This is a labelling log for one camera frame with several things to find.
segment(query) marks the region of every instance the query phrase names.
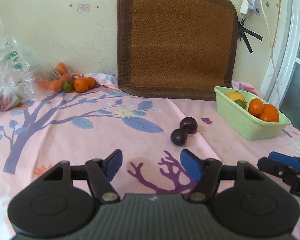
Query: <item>white power strip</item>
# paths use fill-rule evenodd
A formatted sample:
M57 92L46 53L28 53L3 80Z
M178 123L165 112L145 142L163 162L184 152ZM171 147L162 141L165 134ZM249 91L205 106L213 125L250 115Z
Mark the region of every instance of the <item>white power strip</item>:
M261 5L257 2L257 0L250 0L252 4L250 4L247 0L243 0L240 13L246 19L251 19L253 13L256 15L261 14Z

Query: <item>dark purple fruit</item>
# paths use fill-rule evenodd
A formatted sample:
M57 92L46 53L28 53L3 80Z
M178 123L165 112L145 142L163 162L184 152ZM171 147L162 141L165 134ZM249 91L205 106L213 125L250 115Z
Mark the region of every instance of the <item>dark purple fruit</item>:
M170 136L171 141L177 146L183 146L186 144L188 134L183 129L175 129Z
M188 134L194 134L197 132L198 123L192 117L186 117L180 122L180 129L185 130Z

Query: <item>brown seat cushion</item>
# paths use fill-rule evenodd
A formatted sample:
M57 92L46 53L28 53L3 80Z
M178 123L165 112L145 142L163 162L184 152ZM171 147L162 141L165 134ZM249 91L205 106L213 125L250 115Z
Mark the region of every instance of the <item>brown seat cushion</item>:
M215 100L231 87L237 12L229 0L118 0L118 82L141 97Z

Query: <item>wall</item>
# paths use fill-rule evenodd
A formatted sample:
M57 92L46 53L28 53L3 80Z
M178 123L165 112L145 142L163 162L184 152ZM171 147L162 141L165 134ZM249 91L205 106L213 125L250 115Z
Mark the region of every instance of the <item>wall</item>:
M13 35L53 66L63 61L74 71L117 73L116 1L0 0L0 18L5 34ZM230 1L239 11L242 0ZM280 0L263 3L274 39ZM90 12L78 13L79 4L90 4ZM233 79L259 89L270 58L266 24L263 17L254 16L245 27L264 39L247 35L254 51L251 55L244 42L238 41Z

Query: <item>plastic container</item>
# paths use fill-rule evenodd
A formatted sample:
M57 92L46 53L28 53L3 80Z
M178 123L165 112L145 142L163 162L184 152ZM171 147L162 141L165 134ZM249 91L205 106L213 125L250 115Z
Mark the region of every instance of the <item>plastic container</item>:
M238 91L232 88L215 87L214 91L217 96L218 113L243 137L247 140L263 140L276 137L281 131L290 124L290 120L279 111L279 122L265 122L253 115L247 110L238 106L234 101L226 96L227 93ZM247 106L254 98L259 98L263 103L266 101L260 97L247 92L239 91L246 99Z

